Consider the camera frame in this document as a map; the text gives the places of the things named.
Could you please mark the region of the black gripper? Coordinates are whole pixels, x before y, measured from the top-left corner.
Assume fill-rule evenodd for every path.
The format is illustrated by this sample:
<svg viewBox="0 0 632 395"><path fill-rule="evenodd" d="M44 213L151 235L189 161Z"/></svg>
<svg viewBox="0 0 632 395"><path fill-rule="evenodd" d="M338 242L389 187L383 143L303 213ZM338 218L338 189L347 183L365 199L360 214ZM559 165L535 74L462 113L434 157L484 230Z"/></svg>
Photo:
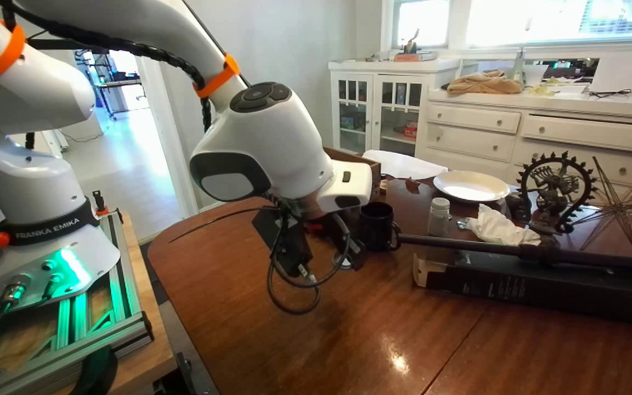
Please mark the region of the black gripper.
<svg viewBox="0 0 632 395"><path fill-rule="evenodd" d="M296 201L277 199L253 220L255 230L270 248L270 260L288 277L309 277L311 249L304 240L304 224L314 220L326 220L333 226L333 246L342 265L365 265L367 248L350 233L342 213L370 201L372 169L367 162L345 161L333 161L332 169L332 178L314 195Z"/></svg>

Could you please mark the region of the green aluminium robot base frame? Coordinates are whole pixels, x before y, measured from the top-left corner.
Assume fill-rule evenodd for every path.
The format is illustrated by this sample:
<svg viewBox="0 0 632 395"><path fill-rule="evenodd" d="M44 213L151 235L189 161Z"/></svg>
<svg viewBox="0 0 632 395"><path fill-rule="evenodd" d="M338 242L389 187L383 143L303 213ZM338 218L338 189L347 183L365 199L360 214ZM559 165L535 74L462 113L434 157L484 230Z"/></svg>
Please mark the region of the green aluminium robot base frame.
<svg viewBox="0 0 632 395"><path fill-rule="evenodd" d="M0 281L0 312L11 303L0 317L0 395L67 387L96 354L121 360L154 339L123 218L105 218L101 230L117 252L108 271L84 275L88 249L65 246Z"/></svg>

